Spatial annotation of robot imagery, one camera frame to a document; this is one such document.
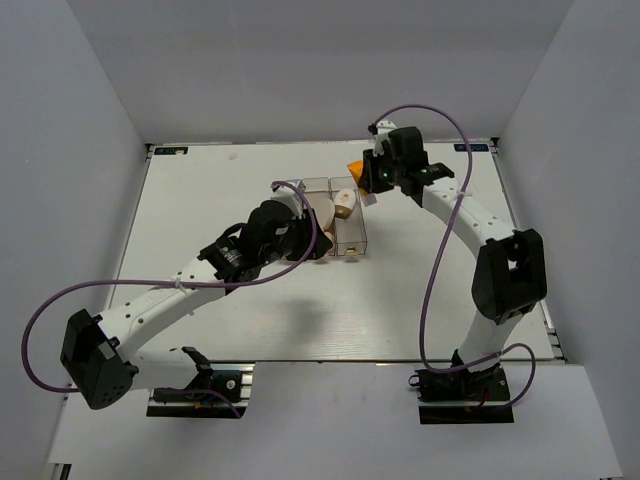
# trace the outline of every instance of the white platform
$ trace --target white platform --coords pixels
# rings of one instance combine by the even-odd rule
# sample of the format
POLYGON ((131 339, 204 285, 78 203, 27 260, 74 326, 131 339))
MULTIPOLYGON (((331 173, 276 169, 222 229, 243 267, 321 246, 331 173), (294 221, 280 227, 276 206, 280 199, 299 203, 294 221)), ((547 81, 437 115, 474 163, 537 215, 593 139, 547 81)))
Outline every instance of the white platform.
MULTIPOLYGON (((241 420, 146 418, 79 395, 50 461, 69 480, 597 480, 620 475, 584 369, 543 366, 506 425, 420 425, 411 365, 261 363, 241 420)), ((506 367, 513 390, 527 366, 506 367)))
MULTIPOLYGON (((126 250, 121 278, 166 278, 231 224, 268 198, 272 180, 348 175, 366 142, 190 146, 154 156, 126 250)), ((426 145, 432 162, 461 178, 466 154, 426 145)), ((471 191, 503 220, 509 211, 490 153, 476 153, 471 191)), ((369 247, 357 260, 308 262, 276 282, 234 292, 153 339, 148 348, 191 345, 218 360, 415 360, 418 319, 443 224, 399 191, 364 211, 369 247)), ((475 262, 452 238, 440 269, 427 328, 427 352, 450 359, 475 310, 475 262)), ((271 266, 263 275, 274 273, 271 266)), ((124 303, 140 290, 118 288, 124 303)), ((538 308, 512 341, 553 358, 538 308)), ((514 351, 509 358, 526 358, 514 351)))

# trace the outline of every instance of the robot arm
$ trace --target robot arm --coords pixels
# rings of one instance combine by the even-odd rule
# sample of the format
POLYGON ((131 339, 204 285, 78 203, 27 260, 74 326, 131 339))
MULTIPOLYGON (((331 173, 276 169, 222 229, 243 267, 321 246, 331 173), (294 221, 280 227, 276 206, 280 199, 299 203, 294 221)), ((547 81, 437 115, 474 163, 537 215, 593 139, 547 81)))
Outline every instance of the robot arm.
MULTIPOLYGON (((297 186, 304 189, 301 182, 297 186)), ((255 280, 264 266, 281 258, 300 260, 312 239, 312 221, 315 217, 296 197, 276 188, 246 224, 227 229, 172 277, 178 288, 154 287, 98 315, 86 310, 73 315, 61 361, 89 407, 105 408, 131 389, 210 388, 211 365, 194 348, 141 349, 185 315, 233 292, 233 287, 191 288, 192 283, 237 286, 255 280)), ((317 224, 316 232, 309 259, 322 257, 332 245, 317 224)))
MULTIPOLYGON (((453 172, 441 163, 430 165, 422 135, 415 127, 396 128, 391 122, 370 128, 373 149, 363 152, 358 186, 383 193, 399 186, 420 207, 448 223, 460 195, 453 172)), ((535 230, 516 231, 470 196, 464 196, 453 233, 476 258, 472 296, 473 323, 453 364, 462 365, 499 352, 522 316, 546 296, 542 239, 535 230)), ((492 372, 498 358, 468 368, 466 378, 492 372)))

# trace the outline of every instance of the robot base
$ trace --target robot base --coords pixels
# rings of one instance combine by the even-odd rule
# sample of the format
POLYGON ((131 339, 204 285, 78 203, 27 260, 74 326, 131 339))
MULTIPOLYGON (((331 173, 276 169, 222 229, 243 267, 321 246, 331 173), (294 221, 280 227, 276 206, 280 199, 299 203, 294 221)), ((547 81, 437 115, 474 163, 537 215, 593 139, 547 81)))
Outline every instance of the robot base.
POLYGON ((418 370, 418 411, 421 425, 513 423, 511 407, 497 408, 510 400, 504 370, 498 367, 470 385, 464 374, 442 375, 418 370))
MULTIPOLYGON (((209 360, 196 357, 202 369, 201 377, 186 389, 207 389, 225 396, 242 417, 249 404, 251 384, 253 382, 253 365, 210 364, 209 360)), ((154 390, 147 405, 147 417, 182 417, 182 418, 231 418, 236 419, 229 406, 208 394, 167 393, 162 389, 154 390)))

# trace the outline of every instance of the clear plastic container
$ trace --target clear plastic container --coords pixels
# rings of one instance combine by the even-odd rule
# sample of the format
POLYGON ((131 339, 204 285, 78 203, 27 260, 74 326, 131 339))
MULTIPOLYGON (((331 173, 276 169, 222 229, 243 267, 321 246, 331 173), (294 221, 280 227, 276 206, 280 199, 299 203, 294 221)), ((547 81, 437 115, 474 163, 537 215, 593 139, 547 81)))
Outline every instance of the clear plastic container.
POLYGON ((364 255, 367 250, 367 234, 364 228, 364 216, 360 194, 353 177, 326 177, 303 178, 305 196, 313 207, 314 201, 321 198, 333 200, 340 190, 351 189, 356 194, 356 205, 351 215, 346 219, 334 218, 331 227, 327 230, 333 235, 334 247, 327 255, 355 256, 364 255))
POLYGON ((364 228, 364 216, 356 182, 351 176, 333 177, 329 180, 329 189, 332 200, 344 189, 352 190, 356 195, 356 204, 351 215, 346 219, 334 219, 336 255, 364 255, 367 251, 367 232, 364 228))
MULTIPOLYGON (((329 189, 329 179, 327 177, 316 177, 316 178, 303 178, 302 183, 304 183, 304 196, 307 198, 311 207, 314 206, 314 202, 317 202, 322 198, 331 198, 331 190, 329 189)), ((333 238, 336 238, 335 229, 333 223, 331 227, 329 227, 328 232, 333 235, 333 238)), ((329 250, 327 253, 328 256, 333 256, 336 254, 336 242, 334 240, 333 248, 329 250)))

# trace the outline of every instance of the white wall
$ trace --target white wall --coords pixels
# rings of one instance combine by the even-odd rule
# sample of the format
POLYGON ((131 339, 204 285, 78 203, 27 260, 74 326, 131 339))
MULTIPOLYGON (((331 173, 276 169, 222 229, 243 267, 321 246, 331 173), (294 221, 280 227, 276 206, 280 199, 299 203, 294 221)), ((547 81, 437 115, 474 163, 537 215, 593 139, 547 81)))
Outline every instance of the white wall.
POLYGON ((640 478, 639 22, 637 0, 576 1, 500 141, 518 217, 546 241, 560 340, 625 478, 640 478))
MULTIPOLYGON (((404 102, 499 135, 571 0, 69 0, 147 142, 363 138, 404 102)), ((412 112, 429 138, 442 119, 412 112)))
MULTIPOLYGON (((0 478, 39 479, 62 398, 22 371, 20 337, 49 295, 113 274, 144 146, 64 0, 0 7, 0 478)), ((36 371, 62 385, 64 325, 104 292, 54 305, 34 330, 36 371)))

